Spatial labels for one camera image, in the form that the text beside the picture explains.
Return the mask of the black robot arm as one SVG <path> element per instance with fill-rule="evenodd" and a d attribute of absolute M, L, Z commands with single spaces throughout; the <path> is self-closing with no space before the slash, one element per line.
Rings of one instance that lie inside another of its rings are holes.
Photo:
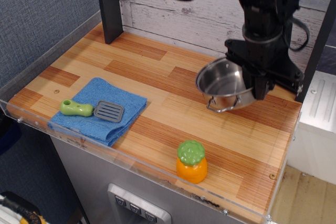
<path fill-rule="evenodd" d="M 239 0 L 244 11 L 243 40 L 228 39 L 227 58 L 240 65 L 246 87 L 254 97 L 263 100 L 276 84 L 299 95 L 303 88 L 303 72 L 292 62 L 289 51 L 300 51 L 306 45 L 292 48 L 292 26 L 301 27 L 309 37 L 309 29 L 293 14 L 300 0 Z"/>

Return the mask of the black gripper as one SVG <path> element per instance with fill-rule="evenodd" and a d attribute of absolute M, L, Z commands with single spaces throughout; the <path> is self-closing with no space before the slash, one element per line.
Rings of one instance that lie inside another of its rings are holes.
<path fill-rule="evenodd" d="M 290 41 L 291 32 L 264 41 L 225 41 L 227 58 L 241 66 L 245 87 L 254 87 L 256 100 L 264 100 L 276 84 L 296 95 L 302 91 L 304 74 L 289 57 Z"/>

